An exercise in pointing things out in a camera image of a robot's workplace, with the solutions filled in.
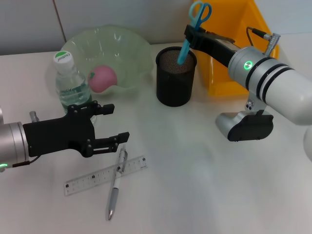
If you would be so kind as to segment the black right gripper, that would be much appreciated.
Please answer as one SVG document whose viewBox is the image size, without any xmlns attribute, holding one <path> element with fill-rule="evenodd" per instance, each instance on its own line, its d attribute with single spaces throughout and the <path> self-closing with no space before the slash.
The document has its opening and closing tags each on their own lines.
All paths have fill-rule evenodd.
<svg viewBox="0 0 312 234">
<path fill-rule="evenodd" d="M 233 39 L 223 37 L 212 32 L 206 32 L 206 30 L 202 27 L 195 29 L 188 24 L 185 28 L 184 35 L 185 39 L 190 44 L 190 48 L 192 49 L 198 49 L 199 43 L 204 38 L 203 52 L 227 68 L 234 54 L 240 50 L 240 47 L 235 45 L 235 41 Z"/>
</svg>

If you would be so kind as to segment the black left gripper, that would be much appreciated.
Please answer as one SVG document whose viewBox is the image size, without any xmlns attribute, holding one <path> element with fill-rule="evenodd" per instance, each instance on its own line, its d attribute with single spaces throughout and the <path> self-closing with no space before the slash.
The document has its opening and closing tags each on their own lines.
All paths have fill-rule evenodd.
<svg viewBox="0 0 312 234">
<path fill-rule="evenodd" d="M 65 116 L 24 124 L 30 157 L 73 149 L 83 157 L 114 153 L 120 144 L 126 143 L 130 133 L 95 139 L 91 117 L 110 115 L 113 104 L 101 106 L 96 100 L 91 104 L 71 105 Z"/>
</svg>

